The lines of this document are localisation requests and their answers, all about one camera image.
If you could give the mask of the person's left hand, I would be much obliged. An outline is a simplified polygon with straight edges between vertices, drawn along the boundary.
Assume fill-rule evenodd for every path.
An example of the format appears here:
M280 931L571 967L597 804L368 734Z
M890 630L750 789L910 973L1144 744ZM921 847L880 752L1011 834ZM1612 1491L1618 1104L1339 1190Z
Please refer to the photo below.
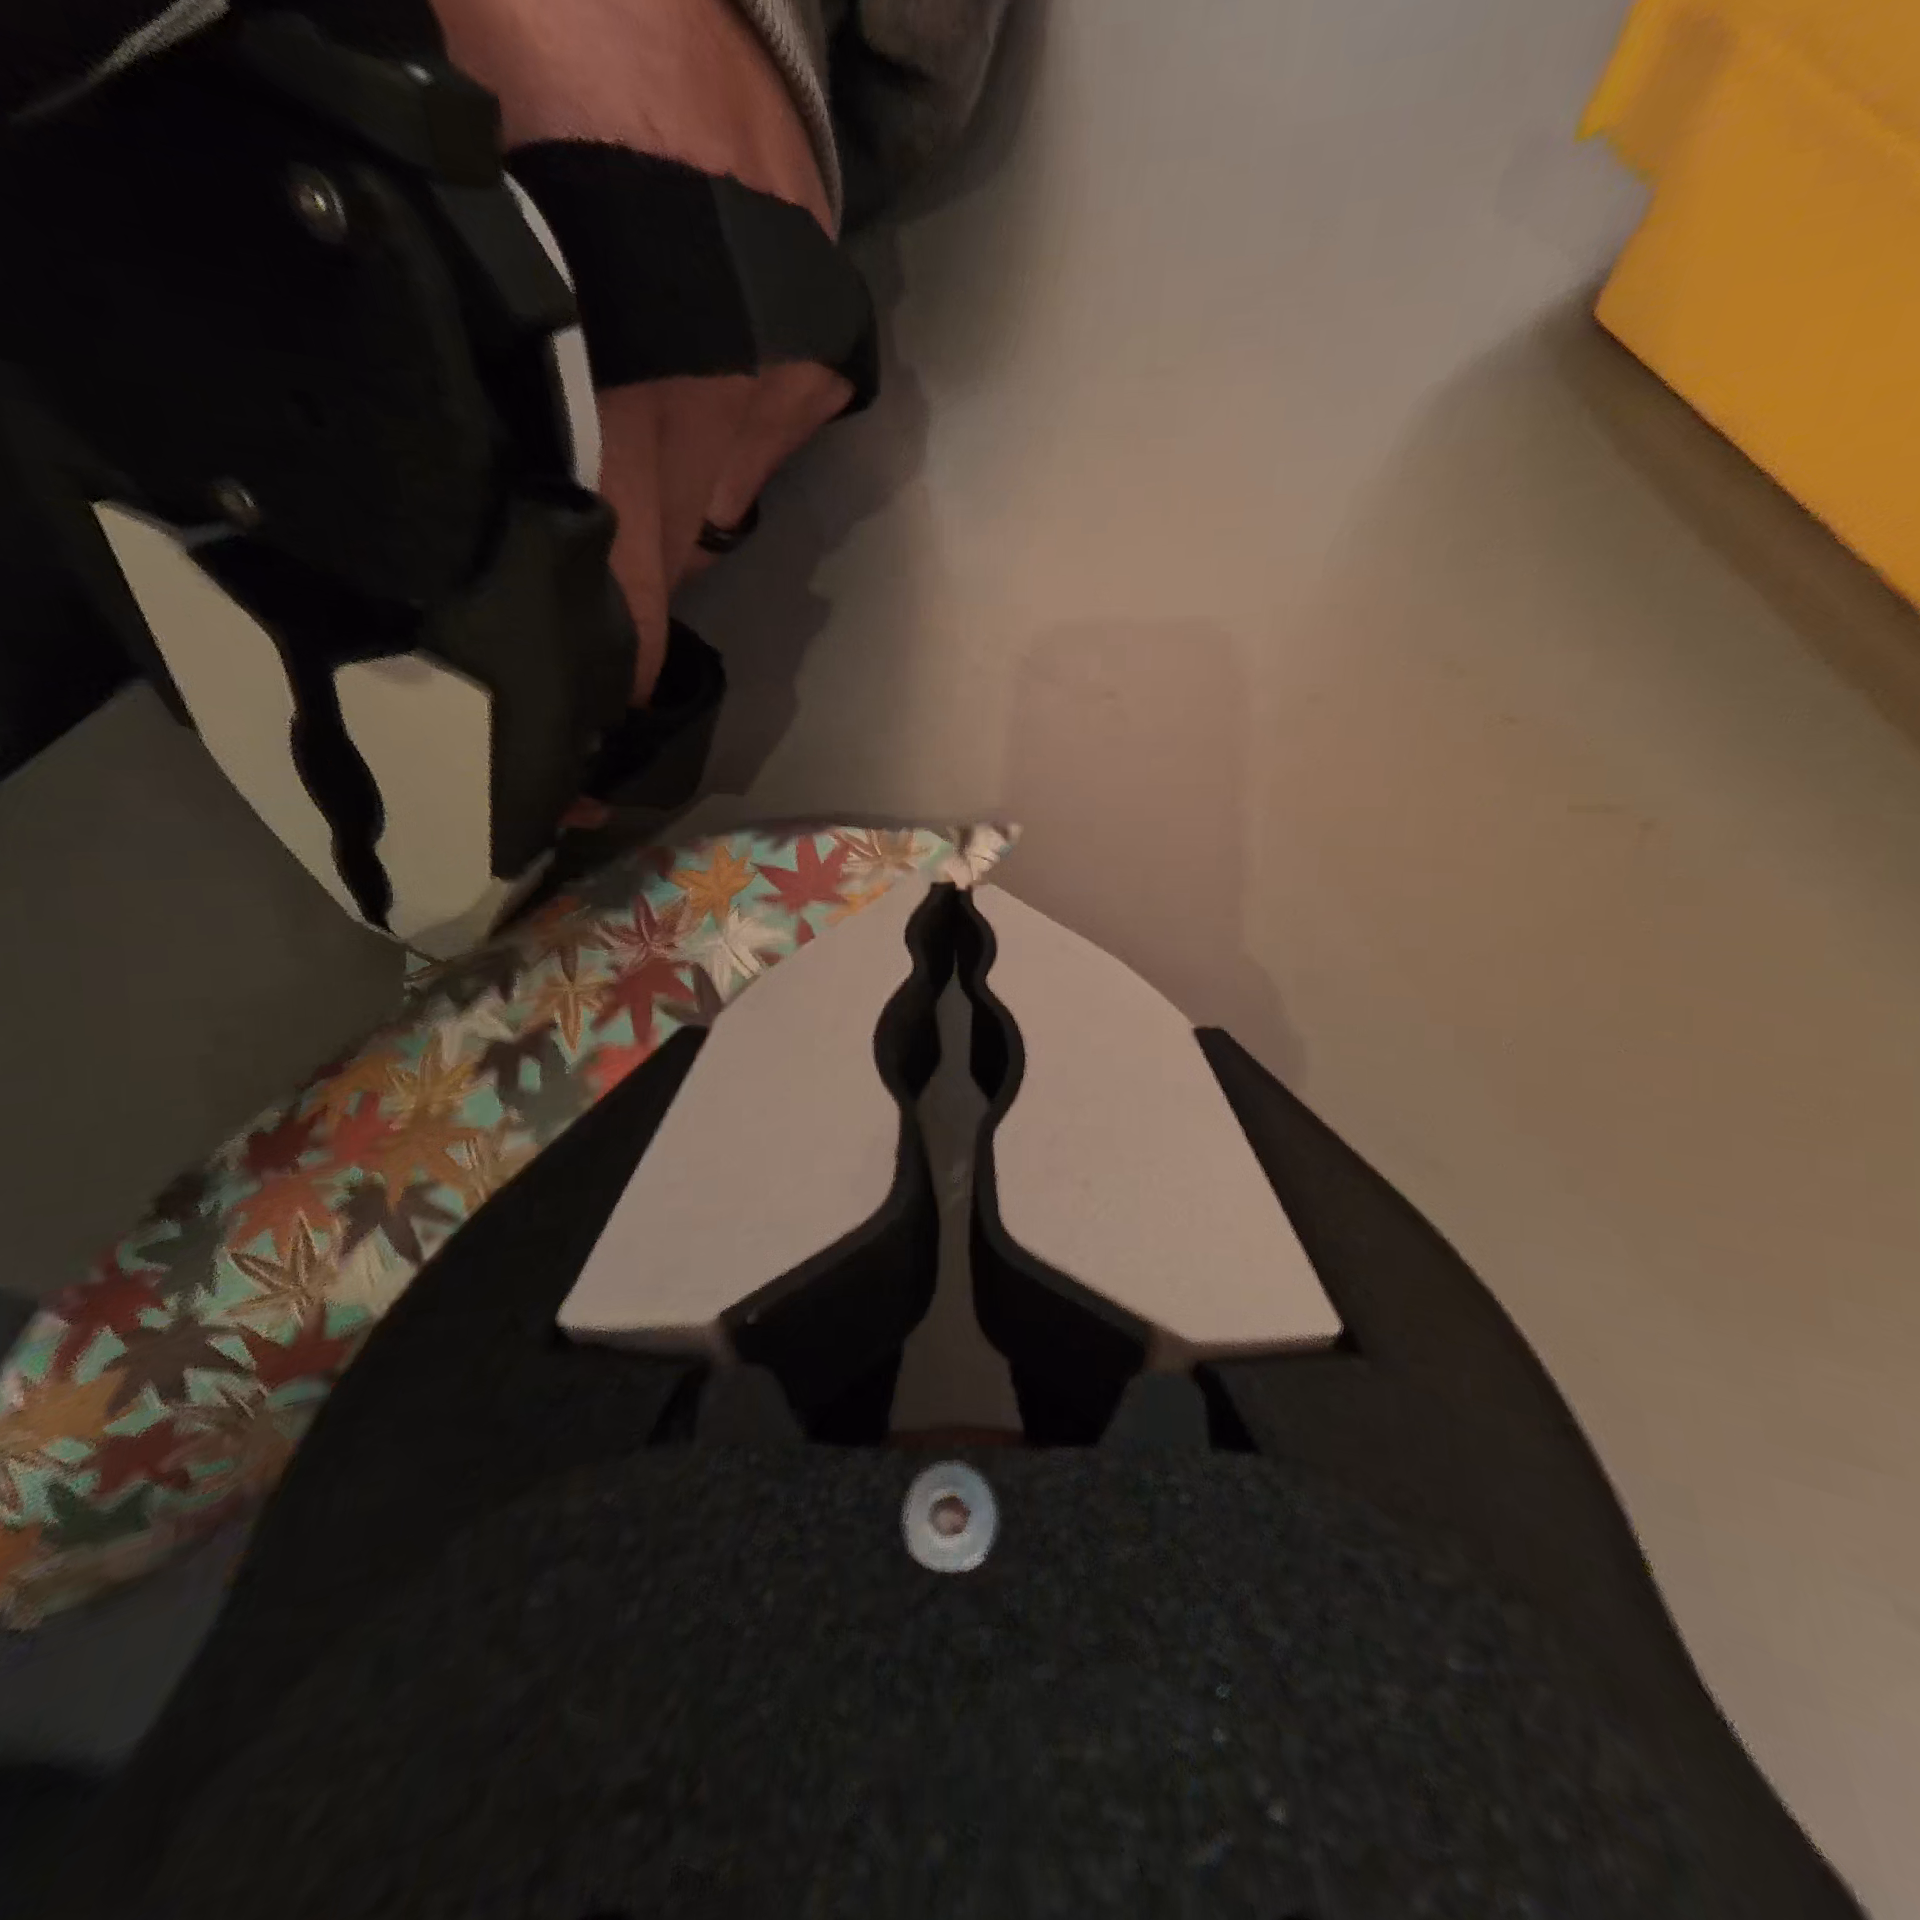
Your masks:
M754 26L728 2L443 2L452 62L500 102L512 147L594 138L732 176L836 236L809 131ZM670 604L778 468L848 405L819 366L683 375L605 390L602 479L612 573L638 634L633 702L664 672Z

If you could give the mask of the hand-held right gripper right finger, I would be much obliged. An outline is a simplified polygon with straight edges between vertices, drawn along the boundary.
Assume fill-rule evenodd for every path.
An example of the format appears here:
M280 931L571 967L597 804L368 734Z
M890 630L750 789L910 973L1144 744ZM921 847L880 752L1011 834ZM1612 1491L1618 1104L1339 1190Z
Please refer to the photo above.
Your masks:
M1332 1354L1342 1319L1198 1026L1000 884L960 902L972 1293L1024 1439L1094 1445L1139 1379Z

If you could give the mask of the person's left forearm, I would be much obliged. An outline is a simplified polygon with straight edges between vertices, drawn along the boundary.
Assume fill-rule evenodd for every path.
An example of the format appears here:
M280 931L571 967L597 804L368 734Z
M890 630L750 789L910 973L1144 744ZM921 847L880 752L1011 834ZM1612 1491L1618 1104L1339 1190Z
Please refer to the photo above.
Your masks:
M728 2L723 15L797 120L828 232L858 230L946 176L1043 19L1028 2Z

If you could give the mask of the yellow box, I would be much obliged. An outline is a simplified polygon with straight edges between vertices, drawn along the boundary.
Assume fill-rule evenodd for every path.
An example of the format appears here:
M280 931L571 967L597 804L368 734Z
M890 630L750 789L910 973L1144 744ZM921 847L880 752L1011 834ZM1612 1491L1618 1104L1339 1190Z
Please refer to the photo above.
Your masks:
M1633 4L1579 133L1649 187L1597 325L1916 607L1918 4Z

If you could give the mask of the leaf-patterned origami paper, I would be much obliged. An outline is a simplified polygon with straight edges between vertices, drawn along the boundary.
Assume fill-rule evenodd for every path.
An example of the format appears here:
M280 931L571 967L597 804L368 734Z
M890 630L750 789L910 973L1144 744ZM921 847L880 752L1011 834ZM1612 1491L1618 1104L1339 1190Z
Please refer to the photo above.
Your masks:
M257 1511L449 1242L658 1050L1016 823L733 827L421 963L397 1015L176 1178L5 1349L3 1624L28 1635Z

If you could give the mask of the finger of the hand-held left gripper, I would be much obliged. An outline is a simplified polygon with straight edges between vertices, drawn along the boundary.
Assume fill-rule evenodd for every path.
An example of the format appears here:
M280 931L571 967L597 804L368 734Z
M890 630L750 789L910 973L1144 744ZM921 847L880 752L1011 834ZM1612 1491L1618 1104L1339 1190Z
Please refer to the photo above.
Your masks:
M489 695L425 656L346 662L334 687L376 784L386 931L488 932L498 915Z
M298 692L274 638L156 518L108 500L92 515L206 752L323 892L378 927L298 768Z

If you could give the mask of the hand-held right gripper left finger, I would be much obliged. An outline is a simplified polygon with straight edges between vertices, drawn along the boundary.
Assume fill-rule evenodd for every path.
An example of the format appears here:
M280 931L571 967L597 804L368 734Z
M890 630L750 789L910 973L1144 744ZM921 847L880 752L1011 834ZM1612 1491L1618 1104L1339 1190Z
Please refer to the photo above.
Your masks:
M953 904L948 880L907 880L710 1022L561 1306L564 1336L758 1370L809 1438L885 1435L940 1280L921 1094Z

